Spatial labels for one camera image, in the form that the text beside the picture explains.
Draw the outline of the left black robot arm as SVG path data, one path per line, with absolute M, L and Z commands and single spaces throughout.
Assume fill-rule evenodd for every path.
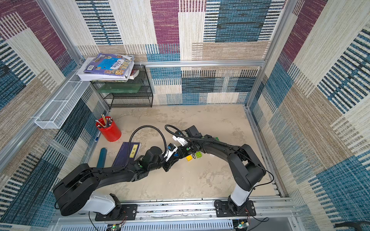
M 80 164 L 53 188 L 56 207 L 62 216 L 72 215 L 86 205 L 96 189 L 121 182 L 136 182 L 160 168 L 167 172 L 179 159 L 177 151 L 166 159 L 161 149 L 153 146 L 144 156 L 124 167 L 98 168 Z

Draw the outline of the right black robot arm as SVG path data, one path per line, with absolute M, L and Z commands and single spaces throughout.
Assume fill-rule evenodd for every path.
M 229 164 L 236 186 L 228 198 L 227 206 L 231 214 L 242 214 L 252 190 L 267 173 L 253 149 L 247 144 L 235 146 L 223 143 L 210 135 L 186 138 L 185 141 L 187 144 L 177 151 L 179 158 L 202 152 L 214 155 Z

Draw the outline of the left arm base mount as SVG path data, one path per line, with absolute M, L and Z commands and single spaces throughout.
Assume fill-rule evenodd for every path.
M 114 208 L 107 215 L 97 213 L 94 221 L 131 221 L 135 220 L 137 212 L 137 204 L 121 204 L 120 206 Z

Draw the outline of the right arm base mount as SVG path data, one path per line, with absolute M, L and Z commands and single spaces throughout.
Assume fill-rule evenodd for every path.
M 232 201 L 215 200 L 214 207 L 216 216 L 221 218 L 256 216 L 256 210 L 252 200 L 246 201 L 241 206 L 237 206 Z

